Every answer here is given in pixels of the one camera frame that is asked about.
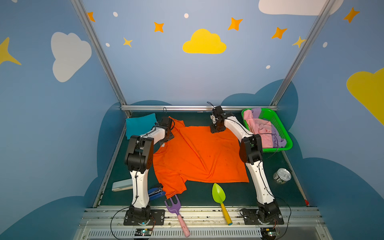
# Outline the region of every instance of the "white cloud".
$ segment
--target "white cloud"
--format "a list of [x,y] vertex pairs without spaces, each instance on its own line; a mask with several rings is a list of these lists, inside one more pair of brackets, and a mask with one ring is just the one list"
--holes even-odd
[[76,34],[56,32],[51,38],[51,48],[55,62],[53,74],[59,82],[68,81],[91,57],[91,45],[82,41]]
[[[331,14],[336,12],[344,0],[336,0]],[[259,10],[266,14],[290,14],[317,16],[326,0],[260,0]]]

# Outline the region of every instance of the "yellow cloud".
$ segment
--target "yellow cloud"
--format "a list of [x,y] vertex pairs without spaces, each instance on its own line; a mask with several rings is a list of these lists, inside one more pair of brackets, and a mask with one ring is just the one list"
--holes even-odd
[[384,68],[376,73],[353,74],[347,80],[347,88],[384,125]]
[[220,41],[219,35],[210,33],[206,29],[194,32],[191,40],[183,45],[183,51],[186,53],[219,54],[223,53],[226,48],[227,46]]

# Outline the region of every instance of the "black mounting plate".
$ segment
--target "black mounting plate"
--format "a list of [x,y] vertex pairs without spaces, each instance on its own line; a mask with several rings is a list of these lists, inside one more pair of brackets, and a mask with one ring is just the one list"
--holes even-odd
[[[124,226],[143,226],[141,225],[141,222],[138,222],[136,219],[130,217],[129,215],[129,211],[127,211],[125,213]],[[149,219],[148,224],[145,226],[151,228],[153,226],[153,218],[156,220],[156,226],[164,225],[164,215],[165,210],[151,209],[151,218]]]
[[[240,213],[243,216],[244,224],[245,225],[274,225],[274,221],[270,223],[261,223],[257,217],[257,211],[258,209],[241,209]],[[284,220],[283,217],[276,218],[277,224],[283,225]]]

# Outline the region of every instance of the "dark green table surface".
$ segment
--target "dark green table surface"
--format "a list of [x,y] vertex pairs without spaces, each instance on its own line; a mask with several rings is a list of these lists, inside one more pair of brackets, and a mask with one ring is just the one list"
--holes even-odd
[[[133,113],[132,117],[141,117],[148,114],[149,113]],[[233,114],[241,123],[243,122],[240,113]],[[156,118],[160,120],[164,115],[164,113],[156,113]],[[177,120],[183,120],[186,126],[209,126],[211,123],[209,115],[210,113],[167,113],[167,116],[171,116]],[[129,206],[132,202],[132,190],[112,192],[112,184],[114,182],[131,178],[127,166],[124,164],[128,142],[129,140],[124,137],[100,205]],[[159,146],[156,144],[154,151],[156,152],[158,148]],[[263,154],[264,171],[272,193],[277,197],[283,198],[289,206],[305,206],[305,201],[293,179],[283,185],[277,184],[273,180],[273,174],[279,168],[290,169],[282,153],[277,152],[273,156],[272,154],[273,153]],[[257,206],[256,191],[248,169],[247,174],[250,181],[249,183],[220,183],[220,186],[226,194],[226,200],[224,202],[226,206]],[[148,173],[148,189],[157,183],[155,171],[153,167],[151,167]],[[187,186],[187,190],[178,195],[182,206],[219,206],[212,198],[213,183],[187,181],[185,185]],[[155,199],[151,201],[151,206],[164,206],[165,199],[165,197]],[[279,206],[286,206],[280,199],[277,199],[277,201]]]

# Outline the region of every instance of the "orange t-shirt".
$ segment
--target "orange t-shirt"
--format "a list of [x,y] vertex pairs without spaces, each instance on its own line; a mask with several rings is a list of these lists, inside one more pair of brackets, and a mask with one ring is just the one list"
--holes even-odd
[[185,127],[183,121],[174,121],[175,138],[153,155],[155,174],[167,199],[187,190],[187,180],[249,182],[238,140],[229,129],[213,134],[209,127]]

